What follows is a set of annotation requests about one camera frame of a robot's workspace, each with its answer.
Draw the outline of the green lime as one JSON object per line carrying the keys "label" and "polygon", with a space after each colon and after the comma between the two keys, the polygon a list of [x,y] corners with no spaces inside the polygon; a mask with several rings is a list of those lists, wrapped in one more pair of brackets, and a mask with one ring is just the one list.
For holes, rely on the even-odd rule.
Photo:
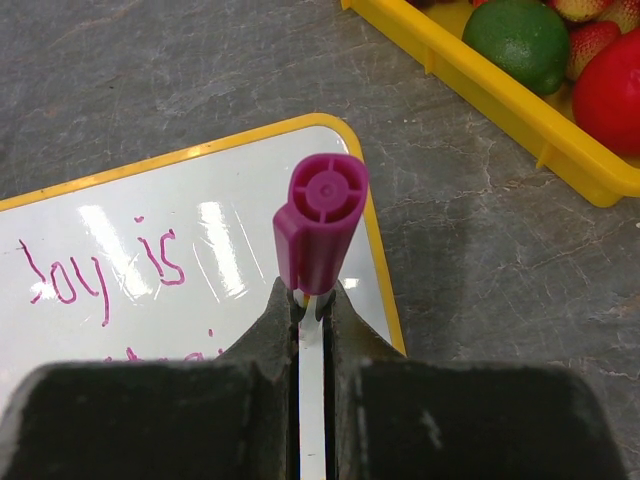
{"label": "green lime", "polygon": [[539,1],[487,1],[474,9],[462,41],[539,96],[565,79],[570,40],[560,16]]}

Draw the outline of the pink capped whiteboard marker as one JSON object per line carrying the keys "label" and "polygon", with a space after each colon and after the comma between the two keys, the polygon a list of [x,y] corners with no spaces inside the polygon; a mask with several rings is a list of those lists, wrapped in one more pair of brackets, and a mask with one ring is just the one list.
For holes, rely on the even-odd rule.
{"label": "pink capped whiteboard marker", "polygon": [[279,276],[319,322],[333,295],[369,194],[369,173],[349,154],[319,153],[300,161],[287,200],[273,217]]}

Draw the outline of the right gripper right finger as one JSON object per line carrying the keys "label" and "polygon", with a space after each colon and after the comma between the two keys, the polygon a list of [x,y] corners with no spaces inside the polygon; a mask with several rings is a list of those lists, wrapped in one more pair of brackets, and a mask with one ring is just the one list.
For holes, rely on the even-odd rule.
{"label": "right gripper right finger", "polygon": [[556,365],[402,355],[336,287],[324,310],[331,479],[623,479],[590,386]]}

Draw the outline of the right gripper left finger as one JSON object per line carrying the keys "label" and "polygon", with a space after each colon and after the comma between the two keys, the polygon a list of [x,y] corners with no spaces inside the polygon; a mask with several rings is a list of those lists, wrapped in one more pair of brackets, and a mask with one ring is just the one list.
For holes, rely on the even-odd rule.
{"label": "right gripper left finger", "polygon": [[40,366],[1,419],[5,479],[295,479],[299,315],[281,280],[220,356]]}

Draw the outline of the red apple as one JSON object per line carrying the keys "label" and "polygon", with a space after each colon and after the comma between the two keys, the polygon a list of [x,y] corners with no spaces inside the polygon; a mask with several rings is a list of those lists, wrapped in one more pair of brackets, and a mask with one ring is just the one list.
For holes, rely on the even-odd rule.
{"label": "red apple", "polygon": [[584,68],[573,88],[575,123],[621,156],[639,154],[639,30],[621,35]]}

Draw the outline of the yellow plastic tray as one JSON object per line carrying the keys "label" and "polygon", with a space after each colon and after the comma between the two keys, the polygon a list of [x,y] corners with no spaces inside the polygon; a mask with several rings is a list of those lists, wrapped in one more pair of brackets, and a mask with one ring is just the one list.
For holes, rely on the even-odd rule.
{"label": "yellow plastic tray", "polygon": [[539,97],[461,40],[472,13],[467,1],[419,10],[406,1],[351,1],[353,10],[479,110],[596,207],[639,195],[639,160],[619,157],[573,121],[571,88]]}

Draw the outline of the orange framed whiteboard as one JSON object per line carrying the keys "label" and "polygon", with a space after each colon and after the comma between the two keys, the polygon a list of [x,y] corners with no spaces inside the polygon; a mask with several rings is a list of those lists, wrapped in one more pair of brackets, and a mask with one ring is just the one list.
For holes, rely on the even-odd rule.
{"label": "orange framed whiteboard", "polygon": [[[273,217],[296,165],[319,153],[364,163],[347,124],[310,114],[3,201],[1,419],[21,381],[49,363],[202,361],[230,348],[281,280]],[[404,353],[370,190],[336,287]],[[290,294],[295,479],[331,479],[324,316]]]}

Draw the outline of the red cherry pile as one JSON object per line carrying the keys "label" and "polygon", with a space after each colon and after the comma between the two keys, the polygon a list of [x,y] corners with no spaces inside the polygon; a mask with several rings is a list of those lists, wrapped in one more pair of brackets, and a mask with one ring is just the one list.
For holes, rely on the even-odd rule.
{"label": "red cherry pile", "polygon": [[[472,13],[485,2],[472,1]],[[564,81],[577,82],[584,68],[601,50],[621,35],[635,28],[639,30],[637,1],[539,2],[560,16],[569,33],[570,57]]]}

